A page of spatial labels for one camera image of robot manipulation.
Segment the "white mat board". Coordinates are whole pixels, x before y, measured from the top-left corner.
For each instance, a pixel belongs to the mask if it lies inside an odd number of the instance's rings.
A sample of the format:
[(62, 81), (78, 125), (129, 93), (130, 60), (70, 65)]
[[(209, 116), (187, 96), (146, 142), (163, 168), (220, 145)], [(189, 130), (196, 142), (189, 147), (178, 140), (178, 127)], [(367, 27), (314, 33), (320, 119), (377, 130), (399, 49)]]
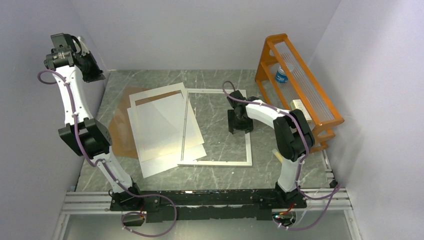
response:
[(141, 162), (204, 143), (182, 82), (133, 93), (129, 101)]

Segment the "silver picture frame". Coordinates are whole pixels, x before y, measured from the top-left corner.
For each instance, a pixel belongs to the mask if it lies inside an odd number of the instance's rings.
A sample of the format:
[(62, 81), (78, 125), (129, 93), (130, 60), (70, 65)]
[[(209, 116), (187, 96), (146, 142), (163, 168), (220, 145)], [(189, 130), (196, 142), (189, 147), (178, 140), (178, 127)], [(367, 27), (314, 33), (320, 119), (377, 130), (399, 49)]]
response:
[[(181, 160), (179, 166), (251, 167), (253, 165), (251, 134), (229, 132), (227, 110), (230, 105), (221, 89), (188, 88), (183, 122)], [(197, 123), (205, 156), (185, 160), (188, 127)]]

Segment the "clear glass pane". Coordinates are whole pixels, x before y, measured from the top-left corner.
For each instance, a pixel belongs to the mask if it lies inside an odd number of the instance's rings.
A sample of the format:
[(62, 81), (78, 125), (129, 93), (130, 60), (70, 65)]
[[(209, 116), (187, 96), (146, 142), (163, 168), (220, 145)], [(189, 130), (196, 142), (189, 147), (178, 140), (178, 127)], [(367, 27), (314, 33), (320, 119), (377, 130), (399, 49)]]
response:
[(185, 103), (179, 90), (135, 101), (140, 149), (148, 158), (181, 151)]

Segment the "brown backing board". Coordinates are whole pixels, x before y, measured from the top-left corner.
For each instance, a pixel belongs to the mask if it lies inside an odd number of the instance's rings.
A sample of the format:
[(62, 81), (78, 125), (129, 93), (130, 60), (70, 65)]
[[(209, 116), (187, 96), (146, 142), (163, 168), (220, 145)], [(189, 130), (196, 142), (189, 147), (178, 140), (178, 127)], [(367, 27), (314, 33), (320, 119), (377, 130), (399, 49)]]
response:
[(127, 109), (131, 107), (129, 96), (147, 91), (143, 87), (126, 87), (119, 99), (113, 117), (109, 123), (108, 131), (112, 138), (112, 151), (117, 157), (138, 158), (130, 119)]

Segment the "white photo sheet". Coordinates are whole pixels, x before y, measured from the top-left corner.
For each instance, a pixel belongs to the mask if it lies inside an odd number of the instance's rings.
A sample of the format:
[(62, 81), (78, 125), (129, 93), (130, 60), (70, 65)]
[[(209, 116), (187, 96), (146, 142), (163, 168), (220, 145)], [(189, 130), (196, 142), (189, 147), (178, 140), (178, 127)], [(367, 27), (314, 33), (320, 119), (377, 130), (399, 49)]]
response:
[[(130, 108), (127, 109), (127, 113), (128, 113), (131, 129), (132, 129), (132, 133), (133, 133), (135, 146), (136, 146), (136, 141), (135, 141), (134, 131), (133, 131), (134, 120), (131, 116)], [(200, 149), (202, 149), (202, 148), (203, 148), (202, 145), (198, 145), (198, 146), (194, 146), (194, 147), (190, 147), (190, 148), (185, 149), (186, 156), (185, 156), (184, 159), (185, 160), (195, 160), (197, 158), (205, 156), (206, 153), (200, 153)], [(156, 175), (158, 173), (161, 173), (161, 172), (164, 172), (164, 171), (167, 171), (167, 170), (170, 170), (172, 168), (177, 167), (180, 160), (181, 160), (181, 153), (172, 153), (172, 154), (168, 154), (168, 155), (158, 157), (158, 158), (154, 158), (154, 159), (144, 161), (144, 162), (141, 162), (139, 160), (139, 164), (140, 164), (140, 167), (141, 167), (141, 172), (142, 172), (143, 177), (148, 178), (148, 177), (151, 177), (151, 176)]]

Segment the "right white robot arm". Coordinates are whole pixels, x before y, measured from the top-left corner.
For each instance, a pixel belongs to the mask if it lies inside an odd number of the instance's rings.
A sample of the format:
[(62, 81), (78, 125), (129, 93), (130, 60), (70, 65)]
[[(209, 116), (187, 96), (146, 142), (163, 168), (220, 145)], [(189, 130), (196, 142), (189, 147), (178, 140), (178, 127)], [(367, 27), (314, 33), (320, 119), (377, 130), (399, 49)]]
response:
[(276, 183), (275, 202), (288, 207), (300, 194), (300, 174), (305, 158), (309, 155), (315, 139), (303, 112), (299, 109), (283, 110), (251, 97), (227, 96), (231, 109), (227, 111), (228, 131), (254, 129), (253, 121), (259, 121), (274, 131), (276, 146), (282, 156), (280, 176)]

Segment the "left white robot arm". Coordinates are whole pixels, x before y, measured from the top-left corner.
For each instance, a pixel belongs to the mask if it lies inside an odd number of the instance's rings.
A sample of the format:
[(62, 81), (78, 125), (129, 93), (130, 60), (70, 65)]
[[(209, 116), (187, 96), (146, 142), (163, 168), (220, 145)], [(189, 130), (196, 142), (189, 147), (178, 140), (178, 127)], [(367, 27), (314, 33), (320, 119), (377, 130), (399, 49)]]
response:
[(112, 186), (112, 196), (130, 210), (142, 206), (143, 196), (112, 151), (108, 129), (88, 109), (83, 83), (104, 79), (93, 56), (81, 56), (72, 49), (53, 49), (44, 61), (59, 87), (64, 107), (64, 127), (60, 138), (92, 167), (99, 168)]

